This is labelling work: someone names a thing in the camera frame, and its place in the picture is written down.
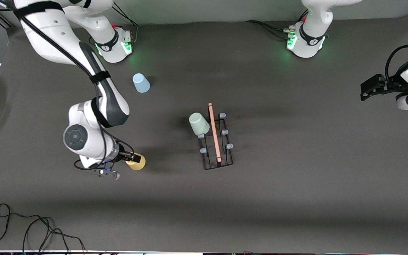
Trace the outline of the yellow plastic cup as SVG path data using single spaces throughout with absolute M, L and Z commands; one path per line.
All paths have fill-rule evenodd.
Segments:
M 145 159 L 145 157 L 142 155 L 142 160 L 141 160 L 141 163 L 138 163 L 138 164 L 136 164 L 136 163 L 134 163 L 134 162 L 132 162 L 132 161 L 130 161 L 130 162 L 126 162 L 125 161 L 125 163 L 132 169 L 132 170 L 134 170 L 134 171 L 139 171 L 139 170 L 141 170 L 142 168 L 144 168 L 144 166 L 146 165 L 146 159 Z

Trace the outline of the pale green plastic cup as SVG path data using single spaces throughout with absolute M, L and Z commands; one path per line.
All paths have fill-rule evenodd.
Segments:
M 193 113 L 190 115 L 188 118 L 188 121 L 191 125 L 191 128 L 193 130 L 193 133 L 196 136 L 199 136 L 201 134 L 207 134 L 209 132 L 210 126 L 209 123 L 206 121 L 204 116 L 201 113 Z

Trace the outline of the black wire cup holder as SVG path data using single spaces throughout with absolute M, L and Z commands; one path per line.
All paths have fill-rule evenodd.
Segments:
M 225 113 L 216 114 L 212 103 L 208 103 L 209 132 L 198 136 L 204 170 L 214 170 L 234 164 L 233 148 Z

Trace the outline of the light blue plastic cup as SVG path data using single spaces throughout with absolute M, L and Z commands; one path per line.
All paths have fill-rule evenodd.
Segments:
M 146 76 L 144 76 L 144 74 L 140 73 L 134 74 L 132 77 L 132 81 L 135 86 L 135 89 L 139 93 L 146 93 L 151 88 L 151 84 L 146 78 Z

